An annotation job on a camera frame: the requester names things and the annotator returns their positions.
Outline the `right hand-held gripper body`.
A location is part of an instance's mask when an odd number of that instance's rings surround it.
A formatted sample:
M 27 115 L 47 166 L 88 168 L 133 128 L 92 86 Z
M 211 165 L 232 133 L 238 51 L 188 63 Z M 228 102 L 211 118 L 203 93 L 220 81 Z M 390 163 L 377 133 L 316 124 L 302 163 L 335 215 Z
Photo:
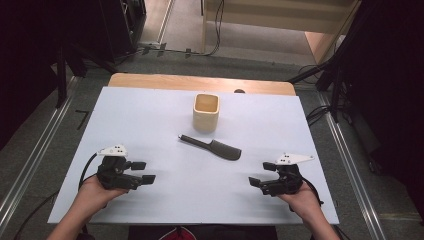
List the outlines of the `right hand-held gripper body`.
M 303 176 L 299 170 L 299 164 L 313 160 L 311 155 L 299 155 L 292 153 L 283 153 L 274 163 L 278 174 L 276 180 L 263 182 L 266 187 L 262 188 L 264 195 L 277 196 L 282 194 L 295 194 L 303 184 Z

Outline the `black comb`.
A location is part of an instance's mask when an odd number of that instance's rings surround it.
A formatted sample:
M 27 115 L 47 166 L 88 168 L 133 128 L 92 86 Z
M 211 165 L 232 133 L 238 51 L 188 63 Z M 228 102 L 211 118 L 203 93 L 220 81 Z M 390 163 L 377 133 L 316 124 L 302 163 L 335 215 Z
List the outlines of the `black comb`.
M 211 140 L 209 143 L 205 143 L 203 141 L 200 141 L 198 139 L 195 139 L 183 134 L 179 135 L 178 138 L 183 142 L 205 149 L 211 152 L 212 154 L 226 160 L 230 160 L 230 161 L 239 160 L 242 154 L 241 149 L 224 144 L 215 139 Z

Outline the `metal floor rail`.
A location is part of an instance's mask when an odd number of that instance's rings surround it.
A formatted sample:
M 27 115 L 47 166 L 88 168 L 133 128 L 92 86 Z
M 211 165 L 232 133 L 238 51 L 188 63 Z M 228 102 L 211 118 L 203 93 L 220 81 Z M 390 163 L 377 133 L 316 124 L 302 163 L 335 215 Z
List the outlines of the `metal floor rail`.
M 68 95 L 58 109 L 56 94 L 45 99 L 0 151 L 0 238 L 27 191 L 44 155 L 62 125 L 82 77 L 67 82 Z
M 336 209 L 343 212 L 350 211 L 354 215 L 358 215 L 360 220 L 366 225 L 371 240 L 387 240 L 374 204 L 342 133 L 340 124 L 335 122 L 330 113 L 325 113 L 324 116 L 346 173 L 348 182 L 347 190 L 353 194 L 353 198 L 346 203 L 337 201 Z

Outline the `black equipment cabinet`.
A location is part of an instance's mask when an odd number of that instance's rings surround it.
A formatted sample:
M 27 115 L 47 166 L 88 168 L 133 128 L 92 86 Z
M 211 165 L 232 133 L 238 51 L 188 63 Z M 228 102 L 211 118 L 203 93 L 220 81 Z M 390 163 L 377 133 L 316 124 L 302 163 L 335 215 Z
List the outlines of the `black equipment cabinet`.
M 100 0 L 112 58 L 134 53 L 147 18 L 144 0 Z

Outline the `person's red clothing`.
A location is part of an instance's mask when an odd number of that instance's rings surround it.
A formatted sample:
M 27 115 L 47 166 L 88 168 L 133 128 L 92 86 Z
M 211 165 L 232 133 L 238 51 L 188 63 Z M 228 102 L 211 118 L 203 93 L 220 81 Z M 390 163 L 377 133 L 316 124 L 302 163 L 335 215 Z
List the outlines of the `person's red clothing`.
M 175 227 L 160 237 L 159 240 L 197 240 L 197 237 L 185 227 Z

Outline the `person's right hand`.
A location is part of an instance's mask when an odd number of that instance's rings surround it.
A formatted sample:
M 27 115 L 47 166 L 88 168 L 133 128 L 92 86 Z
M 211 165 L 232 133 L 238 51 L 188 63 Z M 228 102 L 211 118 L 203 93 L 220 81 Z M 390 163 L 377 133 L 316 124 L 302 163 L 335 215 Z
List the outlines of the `person's right hand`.
M 323 213 L 312 189 L 303 183 L 295 194 L 282 194 L 279 198 L 304 221 L 312 223 L 323 218 Z

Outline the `beige square cup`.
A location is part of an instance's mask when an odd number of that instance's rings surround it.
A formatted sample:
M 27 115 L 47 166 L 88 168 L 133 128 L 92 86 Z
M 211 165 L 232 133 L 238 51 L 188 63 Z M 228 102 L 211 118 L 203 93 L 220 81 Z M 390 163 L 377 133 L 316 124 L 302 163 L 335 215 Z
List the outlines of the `beige square cup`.
M 220 99 L 217 95 L 199 93 L 193 105 L 193 127 L 202 132 L 213 132 L 218 123 Z

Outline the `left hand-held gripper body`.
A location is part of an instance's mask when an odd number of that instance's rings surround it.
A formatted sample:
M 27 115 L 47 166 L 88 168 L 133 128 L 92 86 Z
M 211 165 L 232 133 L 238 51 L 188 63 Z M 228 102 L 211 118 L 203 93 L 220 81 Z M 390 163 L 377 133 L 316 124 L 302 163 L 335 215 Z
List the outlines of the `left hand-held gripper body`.
M 102 156 L 102 163 L 98 166 L 97 178 L 105 189 L 136 190 L 137 179 L 140 177 L 125 174 L 124 171 L 131 169 L 131 161 L 126 159 L 128 152 L 124 145 L 117 144 L 97 152 Z

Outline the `person's left hand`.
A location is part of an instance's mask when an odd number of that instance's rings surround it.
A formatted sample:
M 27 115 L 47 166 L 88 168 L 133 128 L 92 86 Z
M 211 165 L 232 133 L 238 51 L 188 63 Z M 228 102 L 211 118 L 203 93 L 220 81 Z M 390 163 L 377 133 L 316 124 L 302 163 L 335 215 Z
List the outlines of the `person's left hand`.
M 88 218 L 106 207 L 111 200 L 126 193 L 125 189 L 105 189 L 94 175 L 83 182 L 75 201 L 83 216 Z

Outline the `light wooden platform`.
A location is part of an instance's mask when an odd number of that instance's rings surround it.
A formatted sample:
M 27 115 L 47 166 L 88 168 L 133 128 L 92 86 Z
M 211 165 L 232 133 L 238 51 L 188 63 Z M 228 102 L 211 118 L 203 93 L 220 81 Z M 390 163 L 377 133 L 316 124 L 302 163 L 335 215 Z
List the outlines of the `light wooden platform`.
M 323 63 L 341 35 L 345 35 L 362 0 L 200 0 L 203 16 L 202 48 L 206 23 L 223 9 L 225 23 L 303 31 L 315 62 Z

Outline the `black metal stand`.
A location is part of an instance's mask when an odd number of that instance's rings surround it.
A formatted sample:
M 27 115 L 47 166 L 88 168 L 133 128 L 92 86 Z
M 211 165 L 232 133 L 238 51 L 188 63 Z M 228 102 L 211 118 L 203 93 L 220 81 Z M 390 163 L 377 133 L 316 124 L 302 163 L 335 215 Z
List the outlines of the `black metal stand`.
M 288 83 L 296 84 L 314 74 L 321 72 L 321 76 L 318 78 L 318 81 L 315 83 L 315 87 L 318 91 L 327 90 L 330 85 L 332 87 L 332 95 L 330 105 L 327 107 L 329 113 L 331 114 L 333 120 L 338 123 L 338 103 L 339 103 L 339 95 L 341 93 L 342 88 L 342 78 L 343 78 L 343 70 L 342 70 L 342 59 L 344 53 L 337 51 L 332 57 L 330 57 L 327 61 L 318 64 L 312 67 L 309 70 L 306 70 L 303 73 L 298 74 L 297 76 L 288 80 Z
M 80 77 L 85 77 L 87 73 L 87 68 L 83 62 L 83 58 L 94 62 L 110 74 L 115 74 L 117 72 L 117 69 L 111 64 L 96 56 L 92 51 L 89 51 L 78 44 L 62 43 L 56 51 L 56 56 L 58 90 L 58 99 L 56 103 L 57 109 L 62 107 L 67 99 L 66 64 L 69 65 L 70 69 L 76 76 Z

